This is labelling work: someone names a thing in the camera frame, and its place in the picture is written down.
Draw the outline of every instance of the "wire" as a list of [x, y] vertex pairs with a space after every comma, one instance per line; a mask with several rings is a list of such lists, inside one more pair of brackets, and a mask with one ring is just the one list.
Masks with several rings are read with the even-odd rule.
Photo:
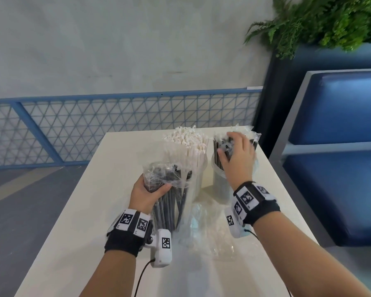
[[144, 269], [143, 269], [142, 273], [140, 274], [139, 281], [137, 282], [135, 295], [134, 295], [133, 297], [136, 297], [137, 290], [139, 289], [140, 280], [142, 280], [142, 276], [143, 276], [144, 270], [145, 270], [145, 269], [147, 268], [147, 266], [148, 266], [149, 264], [151, 264], [152, 262], [155, 262], [155, 259], [150, 260], [150, 261], [149, 261], [149, 262], [144, 266]]
[[[251, 233], [253, 236], [255, 236], [256, 239], [258, 239], [258, 241], [259, 241], [259, 238], [257, 237], [257, 235], [256, 235], [254, 232], [252, 232], [252, 231], [250, 231], [250, 230], [248, 230], [248, 229], [244, 229], [244, 231], [246, 231], [246, 232], [250, 232], [250, 233]], [[286, 285], [286, 289], [287, 289], [287, 292], [288, 292], [288, 294], [290, 295], [290, 297], [292, 297], [292, 295], [291, 295], [291, 293], [290, 293], [290, 291], [289, 291], [287, 285]]]

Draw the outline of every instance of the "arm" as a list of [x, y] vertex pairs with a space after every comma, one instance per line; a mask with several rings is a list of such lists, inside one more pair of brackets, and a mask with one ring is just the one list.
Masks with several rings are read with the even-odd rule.
[[[155, 192], [149, 193], [144, 188], [143, 175], [141, 175], [133, 186], [129, 208], [148, 215], [151, 213], [154, 203], [170, 188], [170, 184], [165, 184]], [[122, 250], [107, 251], [80, 297], [130, 297], [135, 269], [135, 255]]]
[[[255, 153], [244, 135], [228, 135], [235, 142], [231, 160], [218, 151], [225, 175], [235, 191], [252, 180]], [[270, 212], [252, 226], [293, 296], [371, 296], [366, 286], [281, 212]]]

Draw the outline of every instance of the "hand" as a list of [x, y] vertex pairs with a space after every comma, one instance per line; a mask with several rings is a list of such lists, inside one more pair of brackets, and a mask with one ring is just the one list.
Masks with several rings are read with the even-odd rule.
[[153, 209], [154, 203], [163, 195], [165, 195], [172, 186], [165, 184], [153, 193], [149, 193], [144, 187], [143, 174], [133, 186], [132, 193], [130, 194], [129, 208], [132, 210], [140, 211], [149, 215]]
[[256, 159], [254, 147], [249, 139], [239, 132], [228, 132], [234, 140], [234, 152], [228, 161], [222, 149], [218, 149], [218, 156], [223, 165], [229, 185], [235, 191], [242, 183], [252, 181], [253, 165]]

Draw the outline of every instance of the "forearm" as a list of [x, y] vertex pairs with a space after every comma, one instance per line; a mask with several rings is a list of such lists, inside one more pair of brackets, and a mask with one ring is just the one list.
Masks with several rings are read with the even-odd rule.
[[371, 292], [281, 212], [253, 225], [267, 255], [293, 296], [371, 296]]
[[130, 297], [136, 257], [130, 253], [107, 251], [80, 297]]

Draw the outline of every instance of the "table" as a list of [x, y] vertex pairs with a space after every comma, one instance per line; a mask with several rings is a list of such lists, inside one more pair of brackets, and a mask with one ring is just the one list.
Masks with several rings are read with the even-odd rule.
[[[229, 127], [204, 128], [209, 137]], [[141, 158], [154, 141], [172, 130], [107, 133], [70, 196], [16, 297], [80, 294], [104, 254], [105, 234], [129, 202], [133, 183], [142, 173]], [[208, 148], [208, 159], [213, 144]], [[276, 196], [282, 212], [315, 240], [263, 151], [257, 148], [259, 169], [254, 180]], [[208, 164], [202, 191], [213, 182]], [[285, 285], [262, 246], [253, 236], [233, 239], [235, 258], [216, 258], [173, 245], [172, 263], [148, 267], [138, 296], [288, 296]], [[139, 253], [133, 290], [150, 251]]]

